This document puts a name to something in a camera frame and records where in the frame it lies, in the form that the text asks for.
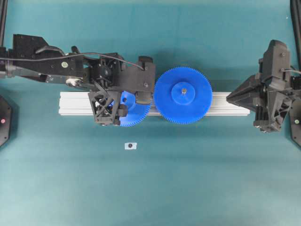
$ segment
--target wire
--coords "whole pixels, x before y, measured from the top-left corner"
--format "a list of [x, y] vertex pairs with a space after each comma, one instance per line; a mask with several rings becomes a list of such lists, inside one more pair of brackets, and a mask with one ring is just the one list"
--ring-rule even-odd
[[42, 59], [21, 59], [21, 58], [7, 58], [7, 57], [0, 57], [0, 60], [11, 60], [11, 61], [29, 61], [29, 62], [40, 62], [40, 61], [48, 61], [48, 60], [59, 60], [59, 59], [66, 59], [66, 58], [71, 58], [71, 57], [78, 57], [78, 56], [84, 56], [84, 55], [97, 55], [100, 57], [106, 57], [106, 58], [110, 58], [110, 59], [114, 59], [114, 60], [118, 60], [121, 62], [124, 62], [126, 64], [129, 65], [133, 65], [135, 67], [140, 68], [141, 70], [144, 71], [144, 68], [141, 67], [140, 65], [134, 64], [130, 61], [127, 60], [123, 60], [123, 59], [119, 59], [117, 57], [113, 57], [113, 56], [108, 56], [105, 54], [101, 54], [101, 53], [76, 53], [76, 54], [72, 54], [72, 55], [66, 55], [66, 56], [57, 56], [57, 57], [49, 57], [49, 58], [42, 58]]
[[283, 70], [283, 72], [293, 72], [293, 73], [296, 73], [296, 74], [301, 74], [301, 71], [291, 70], [291, 69]]

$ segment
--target gear teeth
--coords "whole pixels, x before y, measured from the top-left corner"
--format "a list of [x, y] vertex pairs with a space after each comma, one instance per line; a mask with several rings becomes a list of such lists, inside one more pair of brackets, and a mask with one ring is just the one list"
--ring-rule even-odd
[[151, 105], [136, 104], [135, 95], [126, 91], [122, 93], [120, 101], [129, 108], [127, 116], [120, 118], [120, 126], [122, 127], [132, 127], [142, 122], [151, 108]]
[[[158, 104], [158, 101], [156, 101], [156, 98], [155, 98], [155, 96], [156, 95], [158, 95], [158, 93], [160, 93], [160, 89], [161, 89], [161, 87], [160, 87], [160, 84], [162, 83], [162, 80], [163, 79], [165, 79], [165, 77], [164, 76], [166, 76], [166, 74], [169, 74], [169, 73], [171, 73], [171, 72], [173, 72], [173, 71], [175, 71], [176, 72], [176, 70], [177, 69], [181, 69], [181, 70], [188, 70], [188, 71], [193, 71], [193, 72], [195, 72], [195, 74], [196, 75], [201, 75], [201, 77], [203, 78], [203, 79], [205, 79], [206, 80], [206, 82], [207, 82], [207, 84], [206, 84], [206, 86], [207, 87], [209, 87], [210, 88], [210, 91], [211, 91], [211, 93], [209, 93], [209, 95], [208, 95], [208, 99], [210, 99], [210, 103], [207, 103], [208, 104], [208, 106], [207, 106], [207, 109], [205, 110], [205, 112], [204, 113], [202, 113], [202, 112], [200, 112], [200, 116], [199, 117], [195, 117], [195, 116], [192, 116], [189, 120], [177, 120], [177, 119], [175, 119], [174, 117], [171, 117], [171, 116], [169, 116], [169, 115], [167, 115], [166, 114], [166, 112], [165, 112], [165, 105], [162, 105], [162, 106], [160, 106], [160, 102], [161, 101], [159, 101], [159, 104]], [[173, 77], [172, 76], [170, 76], [170, 84], [171, 84], [171, 87], [169, 87], [170, 89], [172, 88], [172, 86], [174, 85], [173, 84]], [[203, 73], [201, 73], [201, 72], [199, 72], [199, 71], [197, 71], [196, 69], [194, 69], [194, 68], [191, 68], [191, 67], [175, 67], [175, 68], [172, 68], [172, 69], [169, 69], [169, 70], [167, 70], [165, 73], [163, 73], [159, 78], [158, 78], [158, 80], [157, 80], [157, 82], [156, 82], [156, 85], [155, 85], [155, 91], [154, 91], [154, 102], [155, 102], [155, 106], [156, 106], [156, 108], [157, 108], [157, 110], [161, 113], [161, 115], [166, 119], [166, 120], [168, 120], [168, 121], [170, 121], [170, 122], [173, 122], [173, 123], [176, 123], [176, 124], [190, 124], [190, 123], [194, 123], [194, 122], [197, 122], [197, 121], [199, 121], [204, 115], [205, 115], [205, 113], [209, 110], [209, 107], [210, 107], [210, 105], [211, 105], [211, 103], [212, 103], [212, 87], [211, 87], [211, 84], [210, 84], [210, 81], [203, 75]]]
[[143, 113], [143, 115], [141, 115], [141, 117], [139, 119], [137, 119], [134, 122], [122, 123], [122, 124], [120, 124], [120, 126], [122, 126], [122, 127], [132, 127], [132, 126], [135, 126], [135, 125], [139, 124], [140, 122], [142, 122], [145, 119], [148, 112], [150, 111], [150, 108], [151, 108], [151, 105], [147, 105], [147, 108], [146, 108], [145, 112]]

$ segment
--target plastic gear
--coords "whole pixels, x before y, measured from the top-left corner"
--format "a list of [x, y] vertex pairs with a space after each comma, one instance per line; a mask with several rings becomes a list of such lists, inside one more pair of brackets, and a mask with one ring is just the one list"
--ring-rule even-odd
[[127, 106], [127, 116], [120, 117], [120, 126], [130, 127], [140, 123], [147, 115], [151, 105], [139, 105], [136, 104], [136, 98], [134, 94], [123, 91], [121, 95], [121, 104]]
[[167, 120], [177, 124], [193, 123], [210, 108], [211, 85], [201, 72], [189, 67], [176, 67], [157, 80], [154, 102]]

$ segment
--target black cable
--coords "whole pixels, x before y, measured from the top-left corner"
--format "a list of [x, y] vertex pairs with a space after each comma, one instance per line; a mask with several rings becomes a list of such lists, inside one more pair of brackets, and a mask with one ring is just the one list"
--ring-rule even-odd
[[84, 56], [84, 55], [97, 55], [97, 56], [100, 56], [100, 57], [106, 57], [106, 58], [118, 60], [118, 61], [124, 62], [124, 63], [126, 63], [126, 64], [129, 64], [129, 65], [133, 65], [133, 66], [135, 66], [135, 67], [138, 67], [138, 68], [140, 68], [141, 70], [144, 71], [144, 68], [141, 67], [140, 65], [134, 64], [134, 63], [132, 63], [132, 62], [130, 62], [130, 61], [127, 61], [127, 60], [119, 59], [119, 58], [117, 58], [117, 57], [108, 56], [108, 55], [101, 54], [101, 53], [76, 53], [76, 54], [72, 54], [72, 55], [57, 56], [57, 57], [49, 57], [49, 58], [42, 58], [42, 59], [21, 59], [21, 58], [7, 58], [7, 57], [0, 57], [0, 60], [40, 62], [40, 61], [47, 61], [47, 60], [66, 59], [66, 58], [78, 57], [78, 56]]

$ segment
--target metal frame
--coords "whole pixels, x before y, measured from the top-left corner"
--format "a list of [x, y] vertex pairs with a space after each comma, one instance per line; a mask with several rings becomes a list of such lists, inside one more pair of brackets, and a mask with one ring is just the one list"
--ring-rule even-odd
[[[226, 101], [229, 92], [213, 92], [213, 101], [207, 116], [247, 116], [250, 110], [235, 106]], [[59, 101], [60, 115], [93, 115], [88, 92], [61, 92]], [[152, 103], [148, 116], [160, 116]]]

